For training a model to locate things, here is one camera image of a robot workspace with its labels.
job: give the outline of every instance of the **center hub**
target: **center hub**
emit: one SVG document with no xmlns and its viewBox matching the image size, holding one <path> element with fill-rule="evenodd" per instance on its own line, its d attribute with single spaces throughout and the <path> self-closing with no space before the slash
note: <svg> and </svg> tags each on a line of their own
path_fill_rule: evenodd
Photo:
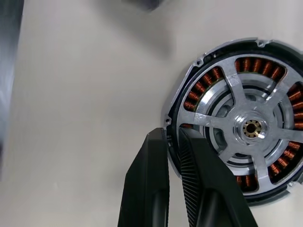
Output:
<svg viewBox="0 0 303 227">
<path fill-rule="evenodd" d="M 249 120 L 243 126 L 244 135 L 249 138 L 257 137 L 262 130 L 262 126 L 258 121 Z"/>
</svg>

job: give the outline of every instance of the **silver spoke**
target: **silver spoke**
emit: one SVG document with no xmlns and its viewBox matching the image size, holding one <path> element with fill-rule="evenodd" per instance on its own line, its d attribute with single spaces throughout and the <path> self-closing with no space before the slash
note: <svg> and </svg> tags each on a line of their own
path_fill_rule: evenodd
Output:
<svg viewBox="0 0 303 227">
<path fill-rule="evenodd" d="M 182 110 L 181 122 L 186 124 L 195 124 L 205 127 L 222 129 L 225 124 L 225 118 L 208 116 L 205 114 L 194 113 L 187 110 Z"/>
<path fill-rule="evenodd" d="M 235 106 L 241 106 L 246 101 L 246 97 L 244 94 L 242 82 L 234 66 L 235 60 L 236 58 L 229 58 L 223 61 L 219 66 L 222 68 L 226 83 L 232 91 Z"/>
<path fill-rule="evenodd" d="M 289 69 L 289 71 L 276 85 L 270 96 L 266 99 L 264 103 L 266 108 L 273 111 L 279 102 L 287 95 L 288 90 L 299 80 L 302 80 L 302 78 L 298 77 L 297 72 L 293 69 Z"/>
<path fill-rule="evenodd" d="M 252 160 L 255 165 L 259 188 L 264 189 L 267 188 L 269 185 L 272 185 L 269 179 L 268 169 L 263 153 L 256 152 L 252 155 Z"/>
<path fill-rule="evenodd" d="M 303 131 L 277 128 L 275 129 L 275 132 L 278 139 L 303 143 Z"/>
<path fill-rule="evenodd" d="M 231 159 L 232 156 L 234 156 L 235 154 L 235 150 L 234 149 L 230 149 L 229 147 L 227 147 L 225 150 L 223 150 L 220 154 L 219 154 L 219 158 L 226 163 L 229 159 Z"/>
</svg>

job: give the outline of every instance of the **aluminum spoke hub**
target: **aluminum spoke hub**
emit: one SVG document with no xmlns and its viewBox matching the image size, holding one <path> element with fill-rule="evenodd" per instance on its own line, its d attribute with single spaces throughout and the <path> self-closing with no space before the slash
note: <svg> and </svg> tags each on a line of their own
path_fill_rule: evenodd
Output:
<svg viewBox="0 0 303 227">
<path fill-rule="evenodd" d="M 258 39 L 229 42 L 195 61 L 162 116 L 176 173 L 178 129 L 186 127 L 207 139 L 251 205 L 301 183 L 302 65 L 297 50 Z"/>
</svg>

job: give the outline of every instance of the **white background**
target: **white background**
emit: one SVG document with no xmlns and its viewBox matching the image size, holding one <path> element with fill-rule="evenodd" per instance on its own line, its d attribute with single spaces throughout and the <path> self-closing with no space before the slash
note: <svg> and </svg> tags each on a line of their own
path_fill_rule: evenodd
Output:
<svg viewBox="0 0 303 227">
<path fill-rule="evenodd" d="M 27 0 L 0 182 L 1 227 L 115 227 L 124 177 L 166 97 L 197 56 L 258 36 L 303 49 L 300 0 Z M 187 227 L 170 167 L 169 226 Z M 253 208 L 298 227 L 302 193 Z"/>
</svg>

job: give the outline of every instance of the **white table surface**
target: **white table surface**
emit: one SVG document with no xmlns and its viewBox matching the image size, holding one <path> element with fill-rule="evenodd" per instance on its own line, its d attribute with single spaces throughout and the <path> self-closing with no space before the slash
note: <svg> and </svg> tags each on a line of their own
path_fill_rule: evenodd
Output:
<svg viewBox="0 0 303 227">
<path fill-rule="evenodd" d="M 300 0 L 26 0 L 0 182 L 1 227 L 115 227 L 124 177 L 197 56 L 258 36 L 303 50 Z M 170 167 L 169 226 L 187 227 Z M 253 208 L 299 227 L 303 193 Z"/>
</svg>

